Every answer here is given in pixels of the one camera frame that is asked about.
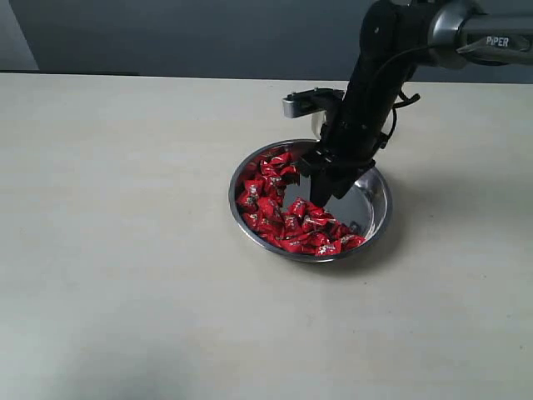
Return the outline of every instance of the metal bowl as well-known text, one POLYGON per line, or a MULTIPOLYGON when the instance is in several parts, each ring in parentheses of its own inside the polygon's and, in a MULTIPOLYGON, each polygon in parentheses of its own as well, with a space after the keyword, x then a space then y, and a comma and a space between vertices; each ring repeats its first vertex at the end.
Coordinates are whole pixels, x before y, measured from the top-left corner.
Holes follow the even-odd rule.
MULTIPOLYGON (((273 143, 260 148, 247 157, 233 174, 229 189, 230 209, 233 217, 244 233, 255 243, 271 252, 290 258, 291 260, 306 263, 325 263, 357 254, 371 246, 385 231, 391 219, 392 200, 391 191, 385 182, 385 178, 376 168, 363 175, 348 194, 341 200, 332 197, 325 209, 342 223, 363 236, 366 241, 352 250, 331 256, 315 257, 309 254, 287 252, 263 240, 256 235, 244 222, 237 207, 237 197, 243 190, 243 182, 250 179, 257 169, 261 156, 282 152, 291 152, 296 158, 305 153, 316 143, 315 140, 301 139, 273 143)), ((286 189, 283 209, 294 202, 296 197, 309 198, 310 180, 300 176, 300 185, 290 185, 286 189)))

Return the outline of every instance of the robotic arm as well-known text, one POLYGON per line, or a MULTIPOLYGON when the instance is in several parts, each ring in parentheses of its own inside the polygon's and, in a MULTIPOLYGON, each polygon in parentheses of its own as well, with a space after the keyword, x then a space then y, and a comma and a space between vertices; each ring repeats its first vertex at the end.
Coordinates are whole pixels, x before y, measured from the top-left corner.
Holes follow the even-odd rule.
POLYGON ((533 16, 489 16, 473 0, 375 2, 362 24, 361 55, 344 97, 323 88, 283 99, 289 118, 326 111, 321 140, 298 162, 311 177, 310 200, 323 207, 332 195, 342 198, 375 165, 374 155, 391 137, 381 132, 388 115, 395 117, 393 132, 396 109, 420 99, 401 90, 419 65, 533 65, 532 43, 533 16))

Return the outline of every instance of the stainless steel bowl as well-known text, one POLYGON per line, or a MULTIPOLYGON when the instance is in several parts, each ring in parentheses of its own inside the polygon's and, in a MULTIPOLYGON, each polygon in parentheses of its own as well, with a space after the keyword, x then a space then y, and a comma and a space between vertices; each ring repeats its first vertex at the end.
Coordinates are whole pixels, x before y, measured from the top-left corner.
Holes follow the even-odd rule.
MULTIPOLYGON (((325 263, 349 257, 364 251, 371 246, 385 231, 392 213, 391 191, 385 182, 385 178, 376 168, 368 171, 350 189, 348 194, 341 200, 331 198, 326 205, 326 210, 332 213, 335 218, 354 229, 357 234, 363 236, 366 241, 357 248, 335 254, 332 256, 315 257, 308 254, 297 254, 287 252, 281 248, 272 246, 259 236, 257 236, 244 222, 237 207, 237 197, 241 193, 242 183, 251 178, 257 169, 257 164, 261 158, 270 153, 291 152, 293 156, 299 157, 306 150, 311 148, 315 140, 289 140, 278 142, 260 148, 247 157, 233 174, 229 190, 230 209, 233 217, 244 233, 255 243, 271 252, 290 258, 291 260, 306 263, 325 263)), ((294 202, 296 197, 309 198, 310 181, 308 178, 300 176, 300 185, 291 185, 286 189, 284 208, 294 202)))

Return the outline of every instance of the bowl rim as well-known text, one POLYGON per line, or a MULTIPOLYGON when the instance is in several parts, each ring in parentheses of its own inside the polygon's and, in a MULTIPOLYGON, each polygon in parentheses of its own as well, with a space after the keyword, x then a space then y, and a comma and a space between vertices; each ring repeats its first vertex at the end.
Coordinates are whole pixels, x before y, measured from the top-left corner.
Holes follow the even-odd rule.
POLYGON ((274 252, 276 254, 279 254, 285 258, 290 258, 291 260, 303 262, 303 263, 328 263, 331 261, 340 260, 343 258, 350 257, 356 253, 359 253, 363 251, 364 249, 370 247, 376 240, 378 240, 381 235, 385 232, 387 226, 389 225, 391 221, 392 216, 392 195, 391 190, 386 183, 385 178, 377 168, 373 168, 371 171, 375 173, 377 178, 380 180, 381 186, 383 187, 384 192, 384 198, 386 202, 386 213, 385 217, 382 219, 380 225, 376 228, 374 234, 368 238, 361 246, 353 248, 352 250, 348 250, 347 252, 341 252, 339 254, 332 254, 329 256, 314 256, 311 254, 300 254, 300 253, 294 253, 294 252, 288 252, 287 250, 283 250, 282 248, 278 248, 266 240, 263 240, 261 237, 259 237, 255 232, 253 232, 246 224, 244 219, 242 218, 241 214, 239 213, 239 210, 237 208, 237 201, 235 199, 235 191, 237 190, 237 180, 239 176, 241 175, 242 171, 246 167, 246 165, 256 158, 257 156, 261 155, 265 151, 267 151, 270 148, 277 148, 281 146, 287 146, 292 145, 293 143, 316 143, 318 140, 316 139, 289 139, 289 140, 283 140, 280 142, 274 142, 272 144, 268 144, 264 147, 259 148, 249 156, 247 156, 237 167, 235 172, 233 173, 232 180, 230 181, 230 187, 228 190, 228 200, 230 204, 230 209, 232 211, 232 215, 235 218, 237 225, 239 228, 256 244, 261 246, 262 248, 265 248, 266 250, 269 250, 271 252, 274 252))

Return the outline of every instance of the table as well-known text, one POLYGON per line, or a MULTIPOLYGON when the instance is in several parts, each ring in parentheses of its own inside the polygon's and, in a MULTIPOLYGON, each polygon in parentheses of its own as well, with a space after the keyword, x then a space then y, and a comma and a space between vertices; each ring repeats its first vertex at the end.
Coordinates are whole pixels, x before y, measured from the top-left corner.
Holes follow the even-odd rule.
POLYGON ((315 86, 0 74, 0 398, 531 398, 533 87, 406 85, 386 235, 308 266, 227 188, 315 86))

